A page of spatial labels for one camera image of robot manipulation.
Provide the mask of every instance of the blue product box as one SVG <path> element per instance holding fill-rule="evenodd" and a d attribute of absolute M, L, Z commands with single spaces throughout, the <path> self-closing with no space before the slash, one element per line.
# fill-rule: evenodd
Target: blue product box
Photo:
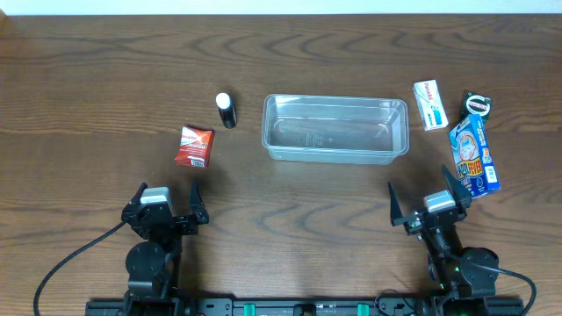
<path fill-rule="evenodd" d="M 458 181 L 473 198 L 500 189 L 494 162 L 479 114 L 470 114 L 449 132 L 450 146 L 457 167 Z"/>

